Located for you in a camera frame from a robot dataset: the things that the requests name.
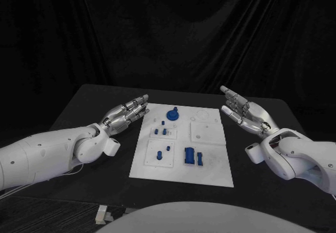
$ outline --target blue piece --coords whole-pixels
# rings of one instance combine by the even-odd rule
[[[194,159],[194,148],[192,148],[192,147],[185,148],[185,152],[187,152],[185,163],[187,163],[187,164],[195,164],[195,159]]]
[[[179,119],[179,113],[178,108],[175,107],[174,110],[168,112],[168,119],[169,120],[178,120]]]
[[[161,151],[158,151],[158,156],[156,156],[158,160],[164,159],[164,153]]]
[[[198,165],[204,166],[204,162],[202,162],[202,153],[198,152]]]

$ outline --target wire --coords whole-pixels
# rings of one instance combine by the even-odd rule
[[[68,175],[74,175],[74,174],[77,174],[81,170],[83,170],[83,167],[81,167],[81,169],[77,171],[77,172],[74,172],[74,173],[65,173],[65,174],[63,174],[63,175],[60,175],[60,176],[68,176]],[[25,188],[28,188],[31,185],[34,185],[35,183],[32,183],[32,184],[27,184],[27,185],[22,185],[22,186],[19,186],[19,187],[16,187],[15,189],[12,189],[9,192],[6,192],[2,196],[0,196],[0,200],[3,199],[3,198],[6,198],[8,196],[11,196],[12,194],[15,194],[16,192],[19,192],[21,190],[24,190]]]

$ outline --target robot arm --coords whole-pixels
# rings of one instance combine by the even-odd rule
[[[228,99],[223,112],[263,142],[246,148],[256,164],[266,161],[273,172],[285,179],[311,181],[325,192],[336,195],[336,143],[315,142],[292,129],[280,129],[269,112],[226,86]]]
[[[38,183],[91,163],[103,152],[115,156],[120,143],[110,136],[122,133],[149,112],[149,95],[110,110],[97,124],[40,133],[0,149],[0,190]]]

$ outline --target white board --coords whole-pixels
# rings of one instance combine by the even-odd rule
[[[166,114],[175,107],[179,119],[171,121]],[[220,110],[156,103],[149,103],[148,109],[130,177],[234,187]],[[195,150],[195,165],[185,163],[187,147]],[[158,151],[162,151],[162,160],[158,160]],[[198,165],[198,152],[204,166]]]

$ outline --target black table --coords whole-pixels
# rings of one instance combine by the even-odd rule
[[[224,95],[84,85],[51,130],[76,128],[99,122],[107,111],[133,98],[149,94],[149,102],[205,108],[221,108]],[[303,132],[283,100],[249,98],[272,114],[279,127]],[[266,163],[254,164],[244,148],[260,138],[241,129],[221,113],[234,188],[129,178],[143,119],[116,136],[122,147],[116,157],[103,155],[71,176],[38,183],[18,196],[93,202],[110,206],[145,208],[175,201],[207,201],[231,204],[269,213],[303,226],[336,226],[336,201],[302,179],[283,180]]]

